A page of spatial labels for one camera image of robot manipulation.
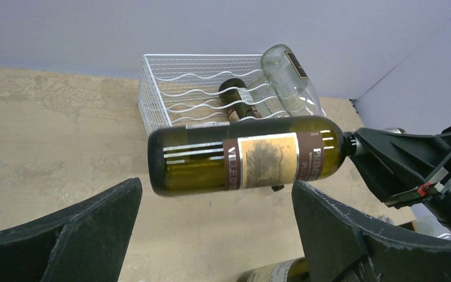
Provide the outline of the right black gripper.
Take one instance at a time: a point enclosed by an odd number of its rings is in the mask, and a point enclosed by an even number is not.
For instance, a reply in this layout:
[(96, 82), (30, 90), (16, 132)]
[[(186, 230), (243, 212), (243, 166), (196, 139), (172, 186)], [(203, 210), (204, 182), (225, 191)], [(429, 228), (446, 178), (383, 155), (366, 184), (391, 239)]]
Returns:
[(451, 231), (451, 126), (438, 135), (361, 128), (351, 157), (372, 194), (388, 207), (422, 203)]

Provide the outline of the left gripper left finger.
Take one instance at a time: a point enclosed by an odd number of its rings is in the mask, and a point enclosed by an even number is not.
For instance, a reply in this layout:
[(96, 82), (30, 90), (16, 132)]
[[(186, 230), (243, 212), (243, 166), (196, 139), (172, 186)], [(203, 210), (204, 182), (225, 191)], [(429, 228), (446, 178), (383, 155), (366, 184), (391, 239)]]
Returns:
[(0, 231), (0, 281), (117, 281), (143, 195), (127, 179)]

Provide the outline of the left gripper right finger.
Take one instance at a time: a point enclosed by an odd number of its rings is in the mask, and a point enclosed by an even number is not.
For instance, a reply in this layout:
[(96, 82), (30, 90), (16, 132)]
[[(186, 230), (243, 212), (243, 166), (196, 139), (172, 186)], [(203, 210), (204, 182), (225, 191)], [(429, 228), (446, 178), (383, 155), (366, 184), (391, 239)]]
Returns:
[(306, 182), (291, 194), (311, 281), (451, 281), (451, 240), (386, 223)]

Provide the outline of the dark green wine bottle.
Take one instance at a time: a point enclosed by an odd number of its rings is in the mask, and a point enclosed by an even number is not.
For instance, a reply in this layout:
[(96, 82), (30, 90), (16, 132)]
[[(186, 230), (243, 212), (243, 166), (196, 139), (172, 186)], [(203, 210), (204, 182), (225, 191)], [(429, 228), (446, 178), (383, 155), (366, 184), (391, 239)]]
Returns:
[(301, 282), (311, 281), (304, 257), (255, 268), (242, 273), (237, 282)]

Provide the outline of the olive green wine bottle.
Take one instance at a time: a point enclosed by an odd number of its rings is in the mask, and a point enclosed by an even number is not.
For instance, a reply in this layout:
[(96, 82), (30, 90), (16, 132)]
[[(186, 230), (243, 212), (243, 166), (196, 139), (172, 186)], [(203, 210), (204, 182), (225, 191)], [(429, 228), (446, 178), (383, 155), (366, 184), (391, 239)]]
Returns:
[(174, 197), (324, 179), (356, 151), (353, 133), (299, 116), (158, 129), (147, 157), (153, 191)]

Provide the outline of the clear glass wine bottle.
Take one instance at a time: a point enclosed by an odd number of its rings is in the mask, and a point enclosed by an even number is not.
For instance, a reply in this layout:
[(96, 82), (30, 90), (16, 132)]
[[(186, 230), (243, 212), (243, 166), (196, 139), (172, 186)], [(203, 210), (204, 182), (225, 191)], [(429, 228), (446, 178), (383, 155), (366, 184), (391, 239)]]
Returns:
[(326, 116), (314, 85), (287, 45), (278, 44), (267, 49), (260, 65), (271, 89), (290, 116)]

